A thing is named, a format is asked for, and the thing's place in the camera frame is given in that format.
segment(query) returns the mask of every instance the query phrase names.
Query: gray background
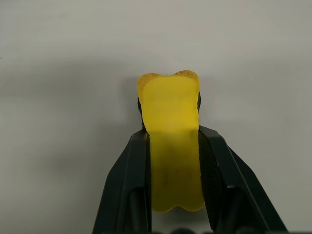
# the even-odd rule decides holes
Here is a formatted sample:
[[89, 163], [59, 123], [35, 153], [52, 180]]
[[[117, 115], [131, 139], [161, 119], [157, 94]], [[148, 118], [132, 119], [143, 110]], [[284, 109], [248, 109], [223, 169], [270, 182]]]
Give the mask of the gray background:
[[[200, 123], [312, 230], [312, 1], [0, 0], [0, 233], [90, 233], [140, 129], [136, 80], [200, 76]], [[154, 230], [207, 230], [205, 211]]]

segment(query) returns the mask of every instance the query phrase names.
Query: yellow foam edge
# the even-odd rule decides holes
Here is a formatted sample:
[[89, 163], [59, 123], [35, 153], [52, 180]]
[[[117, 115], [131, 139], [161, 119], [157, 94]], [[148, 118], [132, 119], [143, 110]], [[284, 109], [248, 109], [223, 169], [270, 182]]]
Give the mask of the yellow foam edge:
[[197, 74], [145, 74], [137, 82], [137, 93], [150, 135], [152, 209], [161, 213], [175, 206], [199, 210], [204, 199], [198, 149]]

